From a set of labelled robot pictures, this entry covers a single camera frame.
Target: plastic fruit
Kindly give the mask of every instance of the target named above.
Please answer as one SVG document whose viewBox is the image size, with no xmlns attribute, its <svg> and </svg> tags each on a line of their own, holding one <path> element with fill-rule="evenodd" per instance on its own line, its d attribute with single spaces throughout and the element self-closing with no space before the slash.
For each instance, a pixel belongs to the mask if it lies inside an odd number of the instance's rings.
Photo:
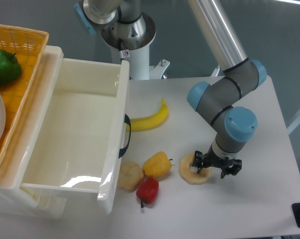
<svg viewBox="0 0 300 239">
<path fill-rule="evenodd" d="M 151 204 L 158 196 L 159 182 L 154 178 L 148 178 L 136 191 L 136 196 L 141 200 L 141 208 L 144 204 Z"/>
<path fill-rule="evenodd" d="M 211 168 L 203 168 L 200 173 L 192 172 L 190 166 L 193 162 L 193 153 L 185 155 L 179 166 L 180 175 L 190 184 L 202 184 L 207 181 L 211 174 Z"/>
<path fill-rule="evenodd" d="M 136 162 L 129 161 L 121 164 L 117 182 L 118 187 L 134 191 L 143 180 L 143 170 Z"/>
<path fill-rule="evenodd" d="M 142 169 L 147 177 L 160 177 L 168 173 L 171 167 L 171 161 L 166 153 L 158 152 L 145 161 Z"/>
<path fill-rule="evenodd" d="M 21 66 L 15 54 L 0 49 L 0 86 L 16 80 L 21 75 Z"/>
<path fill-rule="evenodd" d="M 161 100 L 160 109 L 153 115 L 144 117 L 144 118 L 136 118 L 131 119 L 131 131 L 142 131 L 149 130 L 160 126 L 169 115 L 169 108 L 165 103 L 165 100 Z"/>
</svg>

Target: banana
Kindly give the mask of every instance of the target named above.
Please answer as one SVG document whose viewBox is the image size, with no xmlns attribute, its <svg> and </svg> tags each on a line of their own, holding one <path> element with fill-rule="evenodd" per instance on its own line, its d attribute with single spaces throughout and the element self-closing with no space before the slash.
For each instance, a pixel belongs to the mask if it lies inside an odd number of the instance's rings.
<svg viewBox="0 0 300 239">
<path fill-rule="evenodd" d="M 166 120 L 168 115 L 169 108 L 166 105 L 165 100 L 162 99 L 161 107 L 155 114 L 144 118 L 131 119 L 131 131 L 142 131 L 156 128 Z"/>
<path fill-rule="evenodd" d="M 180 162 L 180 175 L 190 184 L 202 184 L 207 181 L 211 174 L 211 168 L 203 168 L 200 173 L 195 173 L 190 170 L 194 154 L 185 155 Z"/>
</svg>

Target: green bell pepper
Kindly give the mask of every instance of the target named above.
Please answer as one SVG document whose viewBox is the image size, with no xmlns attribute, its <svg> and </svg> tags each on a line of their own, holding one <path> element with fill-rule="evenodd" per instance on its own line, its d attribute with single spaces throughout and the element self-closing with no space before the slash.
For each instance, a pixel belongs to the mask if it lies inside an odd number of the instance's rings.
<svg viewBox="0 0 300 239">
<path fill-rule="evenodd" d="M 0 49 L 0 86 L 16 80 L 21 75 L 21 66 L 15 54 Z"/>
</svg>

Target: pepper stem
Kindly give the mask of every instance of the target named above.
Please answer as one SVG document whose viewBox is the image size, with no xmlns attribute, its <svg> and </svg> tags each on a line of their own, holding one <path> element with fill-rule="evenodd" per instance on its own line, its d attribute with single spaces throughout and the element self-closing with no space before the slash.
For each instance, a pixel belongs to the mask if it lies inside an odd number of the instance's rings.
<svg viewBox="0 0 300 239">
<path fill-rule="evenodd" d="M 10 57 L 10 60 L 12 60 L 15 57 L 16 53 L 13 53 Z"/>
</svg>

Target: white plastic drawer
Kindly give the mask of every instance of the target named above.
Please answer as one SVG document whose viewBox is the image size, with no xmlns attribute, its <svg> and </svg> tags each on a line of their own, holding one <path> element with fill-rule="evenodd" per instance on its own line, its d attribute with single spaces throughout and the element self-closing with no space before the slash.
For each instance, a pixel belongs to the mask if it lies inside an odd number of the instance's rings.
<svg viewBox="0 0 300 239">
<path fill-rule="evenodd" d="M 22 188 L 46 196 L 99 194 L 113 204 L 125 125 L 128 62 L 63 59 Z"/>
</svg>

